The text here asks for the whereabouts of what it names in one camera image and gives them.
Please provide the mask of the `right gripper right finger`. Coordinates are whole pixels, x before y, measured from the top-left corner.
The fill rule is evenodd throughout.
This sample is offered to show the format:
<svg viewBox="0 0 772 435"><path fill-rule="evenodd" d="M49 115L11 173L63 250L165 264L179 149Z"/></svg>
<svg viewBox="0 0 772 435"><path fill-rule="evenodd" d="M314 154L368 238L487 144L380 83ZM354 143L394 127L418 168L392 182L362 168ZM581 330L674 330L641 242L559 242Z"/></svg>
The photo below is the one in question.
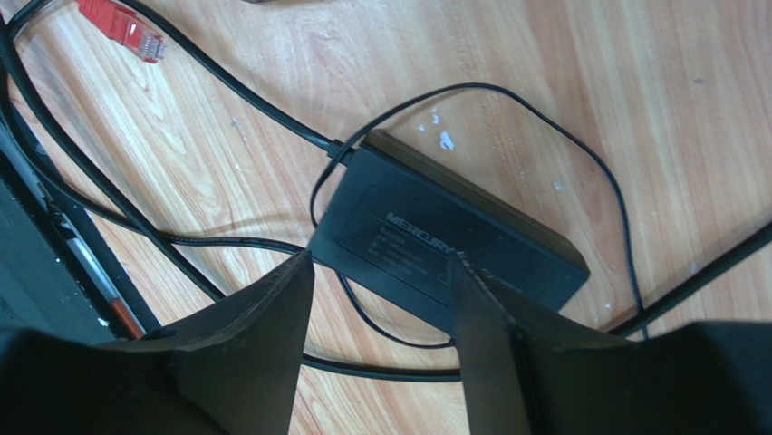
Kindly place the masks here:
<svg viewBox="0 0 772 435"><path fill-rule="evenodd" d="M593 378L630 341L553 312L476 267L449 261L453 332L473 434L601 434L616 400Z"/></svg>

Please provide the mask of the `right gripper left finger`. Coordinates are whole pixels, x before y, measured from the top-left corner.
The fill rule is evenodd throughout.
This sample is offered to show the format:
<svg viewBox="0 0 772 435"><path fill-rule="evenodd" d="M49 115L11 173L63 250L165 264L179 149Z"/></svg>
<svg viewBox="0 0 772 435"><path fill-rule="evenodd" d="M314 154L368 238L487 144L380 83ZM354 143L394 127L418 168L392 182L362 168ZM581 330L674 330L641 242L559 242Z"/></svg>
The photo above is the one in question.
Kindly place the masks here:
<svg viewBox="0 0 772 435"><path fill-rule="evenodd" d="M314 291L303 250L252 285L162 329L102 346L132 364L129 434L286 434Z"/></svg>

